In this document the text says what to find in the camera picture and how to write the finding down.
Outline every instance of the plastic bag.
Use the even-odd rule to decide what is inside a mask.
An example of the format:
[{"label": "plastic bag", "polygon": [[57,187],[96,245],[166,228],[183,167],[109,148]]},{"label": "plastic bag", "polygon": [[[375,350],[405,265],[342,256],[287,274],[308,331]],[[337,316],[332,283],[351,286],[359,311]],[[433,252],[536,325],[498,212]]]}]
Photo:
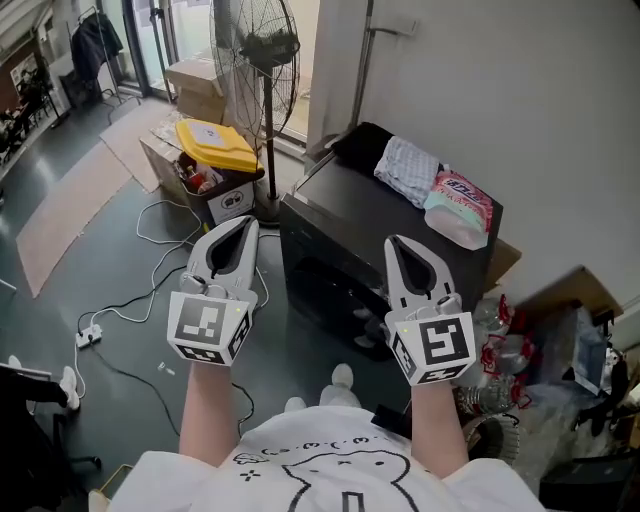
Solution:
[{"label": "plastic bag", "polygon": [[493,202],[461,174],[438,173],[424,209],[427,225],[449,240],[471,251],[487,245]]}]

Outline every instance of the yellow bin lid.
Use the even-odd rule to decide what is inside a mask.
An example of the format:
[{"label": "yellow bin lid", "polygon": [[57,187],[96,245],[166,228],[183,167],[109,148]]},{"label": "yellow bin lid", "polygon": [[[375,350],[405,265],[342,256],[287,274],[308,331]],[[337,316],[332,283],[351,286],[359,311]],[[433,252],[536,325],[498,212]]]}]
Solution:
[{"label": "yellow bin lid", "polygon": [[184,119],[176,123],[176,132],[184,152],[196,162],[234,171],[263,169],[251,146],[230,126]]}]

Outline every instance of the black and white marker cube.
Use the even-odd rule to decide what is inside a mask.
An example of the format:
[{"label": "black and white marker cube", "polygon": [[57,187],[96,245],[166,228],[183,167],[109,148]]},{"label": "black and white marker cube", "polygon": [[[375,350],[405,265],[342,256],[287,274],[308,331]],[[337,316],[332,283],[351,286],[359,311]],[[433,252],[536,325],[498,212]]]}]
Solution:
[{"label": "black and white marker cube", "polygon": [[249,302],[171,293],[167,341],[184,359],[231,366],[251,325]]},{"label": "black and white marker cube", "polygon": [[455,379],[476,360],[471,313],[396,322],[390,345],[412,386]]}]

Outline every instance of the hanging jacket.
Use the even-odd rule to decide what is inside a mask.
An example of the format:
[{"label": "hanging jacket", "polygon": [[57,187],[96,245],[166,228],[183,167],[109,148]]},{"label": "hanging jacket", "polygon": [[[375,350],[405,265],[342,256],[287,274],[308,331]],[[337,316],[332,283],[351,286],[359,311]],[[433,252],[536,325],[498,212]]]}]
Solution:
[{"label": "hanging jacket", "polygon": [[85,82],[98,78],[100,67],[107,58],[111,60],[120,50],[122,50],[120,38],[109,18],[102,13],[92,14],[86,18],[71,37],[73,66],[78,76]]}]

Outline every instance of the metal pole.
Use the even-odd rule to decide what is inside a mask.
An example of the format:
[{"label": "metal pole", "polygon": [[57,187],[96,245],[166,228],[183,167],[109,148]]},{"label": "metal pole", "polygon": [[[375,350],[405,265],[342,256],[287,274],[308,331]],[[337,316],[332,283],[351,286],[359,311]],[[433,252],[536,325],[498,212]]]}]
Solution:
[{"label": "metal pole", "polygon": [[351,131],[358,125],[360,118],[360,110],[362,108],[362,100],[364,98],[364,87],[367,83],[367,69],[371,56],[371,47],[373,45],[374,35],[371,32],[371,17],[373,15],[374,0],[367,1],[367,17],[364,22],[364,35],[362,36],[362,49],[360,50],[360,63],[358,65],[358,79],[356,81],[356,93],[353,98],[353,108],[351,110],[351,120],[347,131]]},{"label": "metal pole", "polygon": [[160,71],[162,71],[162,79],[164,80],[164,86],[167,89],[167,99],[169,103],[173,103],[171,96],[171,89],[169,88],[169,80],[167,80],[164,67],[164,58],[162,57],[162,47],[160,46],[160,35],[158,34],[158,25],[156,23],[156,16],[162,16],[162,10],[156,8],[153,0],[149,0],[149,7],[151,8],[150,21],[153,27],[153,37],[156,40],[156,50],[158,52],[158,59],[160,60]]},{"label": "metal pole", "polygon": [[278,199],[278,191],[276,190],[276,172],[275,160],[273,153],[273,82],[271,81],[271,73],[263,72],[262,80],[264,82],[264,125],[267,135],[267,165],[269,167],[269,195],[272,201]]}]

